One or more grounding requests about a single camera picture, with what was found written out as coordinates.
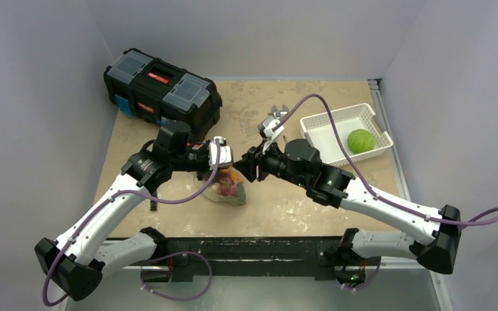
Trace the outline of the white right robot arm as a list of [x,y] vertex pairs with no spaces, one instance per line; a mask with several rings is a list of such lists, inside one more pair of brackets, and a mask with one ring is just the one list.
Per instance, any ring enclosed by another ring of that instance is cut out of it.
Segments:
[[320,152],[304,139],[288,142],[284,150],[277,143],[268,150],[263,145],[251,147],[233,166],[250,182],[275,176],[305,189],[315,203],[361,213],[398,229],[398,233],[358,229],[338,246],[338,255],[345,263],[369,257],[402,257],[436,273],[449,275],[454,271],[462,231],[454,224],[460,220],[456,207],[426,207],[379,189],[366,189],[362,179],[324,163]]

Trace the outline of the clear zip top bag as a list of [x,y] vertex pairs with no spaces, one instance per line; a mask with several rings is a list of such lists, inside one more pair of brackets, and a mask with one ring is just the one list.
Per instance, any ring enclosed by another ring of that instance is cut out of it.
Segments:
[[244,178],[233,167],[219,169],[202,195],[217,203],[242,206],[246,204]]

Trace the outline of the white plastic basket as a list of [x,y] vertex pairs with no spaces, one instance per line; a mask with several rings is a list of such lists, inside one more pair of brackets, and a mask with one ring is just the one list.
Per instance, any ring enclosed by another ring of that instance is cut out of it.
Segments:
[[[394,145],[389,133],[375,126],[376,113],[368,103],[335,109],[332,111],[332,116],[341,143],[353,162],[377,157]],[[300,128],[303,138],[319,150],[323,162],[336,167],[349,164],[346,155],[338,146],[326,112],[301,118]],[[349,149],[348,137],[355,130],[366,130],[371,134],[375,139],[372,150],[356,154]]]

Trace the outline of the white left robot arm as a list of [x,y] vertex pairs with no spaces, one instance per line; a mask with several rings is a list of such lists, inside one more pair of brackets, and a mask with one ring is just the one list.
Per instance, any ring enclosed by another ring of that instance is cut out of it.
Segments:
[[230,164],[231,150],[225,138],[190,143],[189,130],[180,121],[162,126],[155,139],[128,158],[108,190],[80,220],[57,238],[43,238],[36,244],[34,250],[45,273],[45,306],[56,306],[56,301],[49,299],[50,284],[63,291],[64,299],[80,301],[113,272],[137,262],[158,265],[174,257],[167,237],[153,227],[112,245],[105,241],[143,201],[167,204],[157,191],[174,172],[215,176],[220,167]]

